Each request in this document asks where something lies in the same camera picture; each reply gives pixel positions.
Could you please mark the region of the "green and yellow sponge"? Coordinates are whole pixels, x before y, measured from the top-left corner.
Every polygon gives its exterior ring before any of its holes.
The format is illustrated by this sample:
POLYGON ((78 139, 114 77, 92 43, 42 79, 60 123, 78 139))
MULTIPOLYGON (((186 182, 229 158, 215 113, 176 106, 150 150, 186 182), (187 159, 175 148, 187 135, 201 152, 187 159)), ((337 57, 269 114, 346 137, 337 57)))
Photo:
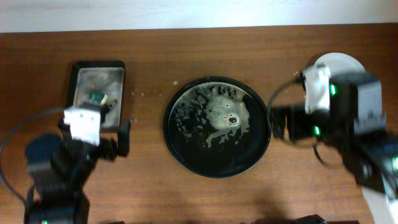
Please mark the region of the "green and yellow sponge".
POLYGON ((100 91, 91 91, 89 94, 89 102, 96 105, 104 105, 108 100, 108 95, 100 91))

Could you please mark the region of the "light blue plate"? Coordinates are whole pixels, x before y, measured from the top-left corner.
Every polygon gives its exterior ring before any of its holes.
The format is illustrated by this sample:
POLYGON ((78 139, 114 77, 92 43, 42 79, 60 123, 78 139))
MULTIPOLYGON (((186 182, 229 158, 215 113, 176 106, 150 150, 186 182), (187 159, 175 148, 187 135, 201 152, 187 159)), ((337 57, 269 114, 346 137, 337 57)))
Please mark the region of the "light blue plate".
POLYGON ((359 73, 365 72, 363 65, 354 57, 343 53, 328 53, 322 55, 315 61, 315 65, 324 64, 330 70, 331 75, 341 73, 359 73))

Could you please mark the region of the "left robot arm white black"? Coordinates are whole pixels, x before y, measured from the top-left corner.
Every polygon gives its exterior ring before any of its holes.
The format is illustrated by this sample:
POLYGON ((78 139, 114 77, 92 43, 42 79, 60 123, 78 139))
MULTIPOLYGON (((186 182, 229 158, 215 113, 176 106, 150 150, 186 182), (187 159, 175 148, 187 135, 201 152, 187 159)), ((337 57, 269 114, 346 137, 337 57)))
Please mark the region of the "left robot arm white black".
POLYGON ((120 125, 116 139, 101 138, 98 146, 72 139, 62 120, 58 128, 60 134, 43 134, 25 149, 34 184, 27 195, 24 223, 87 223, 90 201, 83 186, 97 161, 129 154, 130 119, 120 125))

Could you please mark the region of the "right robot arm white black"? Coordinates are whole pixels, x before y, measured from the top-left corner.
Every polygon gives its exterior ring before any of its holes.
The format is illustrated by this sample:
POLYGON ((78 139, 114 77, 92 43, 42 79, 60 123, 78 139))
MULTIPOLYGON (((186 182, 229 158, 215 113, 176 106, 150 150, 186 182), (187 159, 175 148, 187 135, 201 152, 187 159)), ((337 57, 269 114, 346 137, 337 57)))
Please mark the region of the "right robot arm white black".
POLYGON ((306 114, 303 105, 290 105, 269 109, 268 122, 277 139, 295 144, 313 136, 335 148, 374 221, 397 223, 397 134, 387 130, 383 114, 360 118, 337 107, 306 114))

